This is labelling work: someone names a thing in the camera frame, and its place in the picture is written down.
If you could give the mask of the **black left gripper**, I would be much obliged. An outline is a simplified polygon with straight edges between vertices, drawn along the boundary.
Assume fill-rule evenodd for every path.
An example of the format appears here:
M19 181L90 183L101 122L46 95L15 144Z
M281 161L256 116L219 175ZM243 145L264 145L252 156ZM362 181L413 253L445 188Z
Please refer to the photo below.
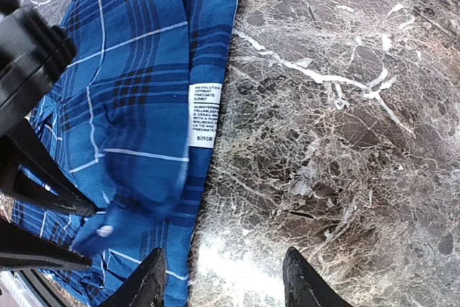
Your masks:
M64 28L49 25L32 6L1 22L1 135L36 107L77 55Z

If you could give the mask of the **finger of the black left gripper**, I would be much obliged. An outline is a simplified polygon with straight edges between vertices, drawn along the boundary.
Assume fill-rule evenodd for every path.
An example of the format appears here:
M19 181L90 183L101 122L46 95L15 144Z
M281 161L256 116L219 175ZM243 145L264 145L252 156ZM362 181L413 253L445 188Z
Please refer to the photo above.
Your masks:
M26 119L1 136L1 192L62 214L91 217L97 212L64 176Z
M1 219L1 270L84 271L92 260Z

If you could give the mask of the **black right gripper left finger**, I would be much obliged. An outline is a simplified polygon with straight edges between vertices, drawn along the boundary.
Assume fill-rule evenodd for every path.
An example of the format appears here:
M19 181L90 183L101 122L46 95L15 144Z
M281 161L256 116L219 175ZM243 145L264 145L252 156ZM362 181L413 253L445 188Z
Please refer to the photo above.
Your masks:
M164 306L165 286L165 251L155 248L100 307Z

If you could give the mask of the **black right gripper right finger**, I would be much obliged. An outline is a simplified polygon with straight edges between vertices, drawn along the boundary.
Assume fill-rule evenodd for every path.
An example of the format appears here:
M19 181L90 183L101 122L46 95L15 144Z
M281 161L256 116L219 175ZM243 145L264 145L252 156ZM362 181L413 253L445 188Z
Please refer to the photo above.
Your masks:
M294 247L282 264L285 305L289 307L352 307L339 296Z

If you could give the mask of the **blue plaid long sleeve shirt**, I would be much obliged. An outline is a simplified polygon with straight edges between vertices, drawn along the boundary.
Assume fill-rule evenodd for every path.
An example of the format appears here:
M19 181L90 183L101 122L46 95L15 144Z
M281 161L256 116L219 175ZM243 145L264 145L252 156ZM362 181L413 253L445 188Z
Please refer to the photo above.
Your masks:
M156 248L166 306L188 302L188 253L203 197L238 0L72 0L78 54L30 122L98 207L65 215L15 201L13 224L90 257L52 276L100 306Z

